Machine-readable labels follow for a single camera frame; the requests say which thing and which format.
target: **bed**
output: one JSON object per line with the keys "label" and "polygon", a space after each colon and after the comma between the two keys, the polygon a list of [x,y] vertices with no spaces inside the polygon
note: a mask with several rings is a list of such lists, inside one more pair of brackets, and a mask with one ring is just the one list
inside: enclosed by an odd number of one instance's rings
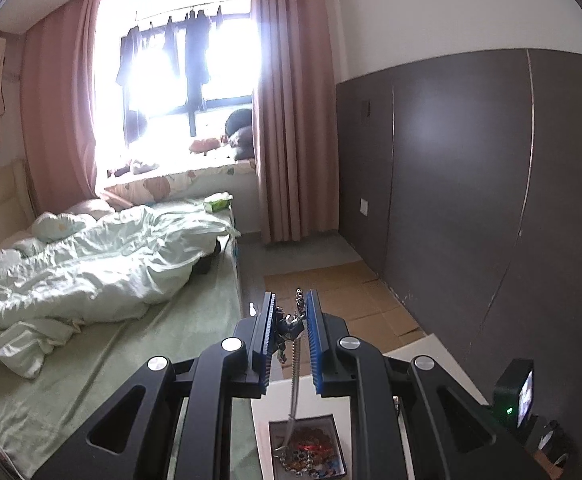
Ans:
{"label": "bed", "polygon": [[[160,212],[201,208],[200,201],[156,205]],[[226,210],[223,215],[231,215]],[[24,166],[0,170],[0,241],[33,220]],[[233,331],[240,319],[235,240],[221,237],[210,270],[191,277],[176,295],[139,320],[81,327],[46,356],[35,380],[0,364],[0,446],[30,478],[58,446],[148,358],[177,362],[197,356]],[[231,476],[261,478],[250,403],[233,403]]]}

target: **white table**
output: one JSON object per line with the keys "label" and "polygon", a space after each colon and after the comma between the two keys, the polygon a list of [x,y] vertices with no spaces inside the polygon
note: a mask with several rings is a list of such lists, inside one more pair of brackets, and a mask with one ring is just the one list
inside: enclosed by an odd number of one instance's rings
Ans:
{"label": "white table", "polygon": [[[398,350],[388,352],[385,355],[403,361],[411,361],[411,359],[418,355],[431,356],[478,402],[487,404],[475,384],[471,382],[471,379],[469,379],[465,371],[453,359],[453,356],[444,348],[435,335],[428,335]],[[291,380],[274,381],[269,385],[266,396],[251,401],[255,437],[258,443],[258,454],[260,455],[260,466],[264,480],[273,480],[269,422],[287,419],[287,416],[289,416],[290,397]],[[313,379],[310,376],[300,378],[296,417],[305,418],[330,414],[333,414],[333,418],[335,419],[338,435],[340,436],[342,453],[347,464],[347,469],[349,470],[349,474],[345,478],[351,479],[351,415],[349,412],[349,399],[347,397],[322,399],[322,397],[315,394]],[[413,479],[411,456],[408,453],[408,441],[402,420],[400,420],[400,430],[405,448],[407,472],[409,478]]]}

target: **window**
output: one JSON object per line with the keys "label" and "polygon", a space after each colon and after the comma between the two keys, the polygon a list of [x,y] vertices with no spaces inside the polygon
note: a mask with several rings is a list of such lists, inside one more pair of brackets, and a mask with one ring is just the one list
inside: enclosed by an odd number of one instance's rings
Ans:
{"label": "window", "polygon": [[[221,3],[224,22],[209,33],[207,66],[211,80],[202,88],[207,109],[189,112],[186,78],[169,72],[170,59],[164,52],[164,25],[183,22],[185,13],[195,6],[213,20]],[[251,0],[102,0],[98,10],[94,48],[95,137],[98,178],[106,170],[122,167],[130,158],[151,158],[166,165],[177,163],[186,169],[192,162],[189,146],[192,136],[219,137],[225,131],[229,114],[239,107],[251,106],[251,93],[258,78],[258,41],[254,23],[249,19]],[[144,31],[141,56],[133,68],[132,81],[124,88],[117,83],[120,68],[120,38],[130,28]],[[176,37],[178,61],[184,73],[186,33]],[[125,144],[124,118],[131,108],[147,118],[144,135]]]}
{"label": "window", "polygon": [[149,151],[154,152],[165,145],[183,146],[191,137],[220,137],[231,112],[250,106],[260,59],[255,24],[248,15],[226,15],[220,27],[212,23],[207,50],[210,81],[202,87],[205,111],[192,112],[185,107],[186,30],[177,32],[179,78],[164,52],[164,33],[149,29],[143,36],[146,46],[133,63],[128,106],[146,115],[148,127],[143,138],[132,143],[135,148],[142,146],[146,153],[145,146],[153,146]]}

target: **wall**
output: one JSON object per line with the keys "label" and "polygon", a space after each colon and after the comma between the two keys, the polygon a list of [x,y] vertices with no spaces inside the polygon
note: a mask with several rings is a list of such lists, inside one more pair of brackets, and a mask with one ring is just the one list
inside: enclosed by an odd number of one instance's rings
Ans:
{"label": "wall", "polygon": [[415,60],[494,48],[582,54],[582,10],[575,0],[340,3],[348,73],[339,81]]}
{"label": "wall", "polygon": [[324,0],[324,3],[327,7],[327,19],[329,21],[333,76],[336,83],[339,83],[348,79],[349,75],[344,30],[342,28],[341,2],[340,0]]}
{"label": "wall", "polygon": [[454,54],[337,92],[340,233],[486,398],[532,358],[534,413],[582,457],[582,55]]}
{"label": "wall", "polygon": [[0,167],[15,158],[24,158],[24,139],[20,121],[20,71],[24,49],[24,35],[0,33],[6,38],[2,93],[5,111],[2,115],[0,135]]}

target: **floor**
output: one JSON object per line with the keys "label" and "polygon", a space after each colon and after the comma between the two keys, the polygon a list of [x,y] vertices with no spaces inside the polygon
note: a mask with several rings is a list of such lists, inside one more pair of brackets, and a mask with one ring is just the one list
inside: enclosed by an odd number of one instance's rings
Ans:
{"label": "floor", "polygon": [[332,267],[360,260],[356,251],[337,232],[271,246],[245,237],[244,240],[239,239],[238,250],[245,316],[248,315],[249,303],[258,308],[261,305],[265,293],[265,276]]}
{"label": "floor", "polygon": [[[260,309],[266,290],[265,276],[269,276],[266,281],[269,286],[279,289],[277,293],[282,298],[282,290],[288,278],[279,274],[293,272],[291,282],[298,283],[298,286],[304,286],[303,275],[314,283],[326,285],[328,270],[333,269],[309,273],[302,271],[343,264],[353,264],[353,267],[345,266],[350,273],[350,279],[344,280],[346,283],[342,283],[343,280],[337,281],[338,288],[335,290],[329,290],[328,286],[315,286],[319,291],[322,290],[321,304],[324,312],[345,319],[351,333],[369,341],[383,352],[400,348],[424,336],[404,306],[395,300],[388,288],[361,262],[356,251],[336,232],[301,242],[272,246],[265,246],[259,240],[240,240],[238,266],[243,316],[248,316],[250,306]],[[272,381],[290,377],[290,344],[287,346],[287,365],[281,366],[276,358],[272,361]],[[310,374],[306,344],[302,350],[301,375],[306,375]]]}

